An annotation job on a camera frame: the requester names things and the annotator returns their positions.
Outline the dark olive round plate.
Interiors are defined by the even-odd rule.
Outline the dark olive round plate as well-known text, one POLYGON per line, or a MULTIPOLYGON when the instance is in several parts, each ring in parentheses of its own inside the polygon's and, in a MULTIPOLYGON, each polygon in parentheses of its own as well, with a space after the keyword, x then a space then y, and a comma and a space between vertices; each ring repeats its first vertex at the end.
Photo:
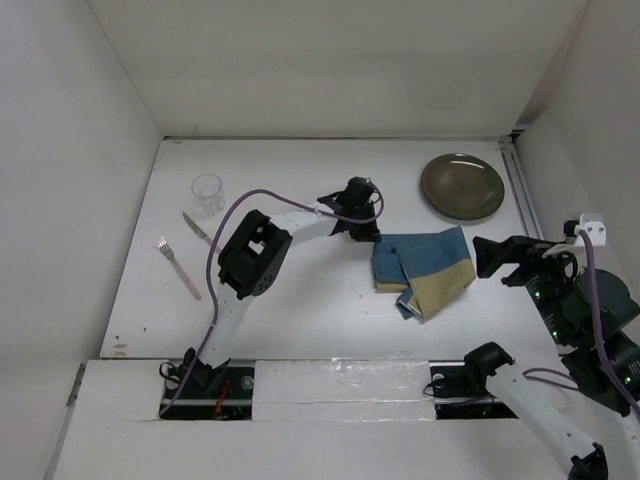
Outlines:
POLYGON ((493 215, 505 198, 499 173, 486 161, 463 153, 447 153, 429 161, 422 170, 420 187, 436 211, 461 221, 493 215))

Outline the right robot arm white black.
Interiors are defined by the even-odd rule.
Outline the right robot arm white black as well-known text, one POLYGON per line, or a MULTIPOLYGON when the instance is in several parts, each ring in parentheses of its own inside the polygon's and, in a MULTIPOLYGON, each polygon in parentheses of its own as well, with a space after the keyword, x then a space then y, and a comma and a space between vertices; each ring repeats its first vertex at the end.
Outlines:
POLYGON ((527 290, 563 348, 561 362, 589 400, 602 436, 591 438, 537 394, 515 358, 495 342, 465 355, 465 387, 505 404, 567 478, 638 478, 639 345, 623 329, 638 318, 639 305, 620 278, 597 268, 591 230, 575 227, 562 243, 512 236, 502 242, 476 237, 473 244, 479 277, 515 265, 503 284, 527 290))

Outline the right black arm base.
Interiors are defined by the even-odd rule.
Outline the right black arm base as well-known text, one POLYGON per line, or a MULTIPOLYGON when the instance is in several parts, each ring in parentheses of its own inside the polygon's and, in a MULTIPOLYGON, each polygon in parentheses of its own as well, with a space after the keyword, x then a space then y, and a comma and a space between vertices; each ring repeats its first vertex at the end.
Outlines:
POLYGON ((463 362, 437 361, 429 364, 430 380, 423 395, 434 402, 435 419, 515 419, 517 415, 502 401, 475 385, 463 362))

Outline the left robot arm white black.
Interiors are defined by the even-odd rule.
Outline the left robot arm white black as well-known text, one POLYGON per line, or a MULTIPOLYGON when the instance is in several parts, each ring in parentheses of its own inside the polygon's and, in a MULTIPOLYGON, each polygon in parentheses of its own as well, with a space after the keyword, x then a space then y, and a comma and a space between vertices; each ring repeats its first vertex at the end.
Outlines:
POLYGON ((266 189, 251 190, 236 200, 220 222, 206 260, 206 283, 212 319, 188 374, 188 384, 201 396, 222 387, 219 369, 232 358, 234 339, 253 300, 274 284, 290 248, 310 240, 346 233, 357 242, 379 240, 377 219, 384 197, 368 178, 353 177, 338 192, 319 197, 311 205, 266 189), (292 208, 284 214, 249 211, 219 253, 221 234, 234 211, 252 196, 264 195, 292 208))

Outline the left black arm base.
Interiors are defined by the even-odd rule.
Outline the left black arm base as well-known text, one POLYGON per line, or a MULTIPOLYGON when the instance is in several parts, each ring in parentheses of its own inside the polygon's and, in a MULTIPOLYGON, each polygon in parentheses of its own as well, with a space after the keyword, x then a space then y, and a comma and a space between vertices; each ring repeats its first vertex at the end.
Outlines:
POLYGON ((198 359, 175 398, 194 358, 195 350, 190 348, 179 363, 163 362, 160 365, 159 375, 164 380, 164 391, 159 417, 175 421, 250 420, 256 363, 228 360, 213 368, 198 359))

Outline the blue beige cloth placemat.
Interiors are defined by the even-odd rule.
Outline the blue beige cloth placemat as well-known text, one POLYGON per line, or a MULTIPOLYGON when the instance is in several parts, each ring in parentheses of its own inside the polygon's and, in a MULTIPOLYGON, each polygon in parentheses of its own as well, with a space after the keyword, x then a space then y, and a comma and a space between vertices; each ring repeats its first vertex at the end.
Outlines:
POLYGON ((439 233, 384 234, 372 252, 376 291, 396 293, 403 318, 428 320, 476 279, 460 227, 439 233))

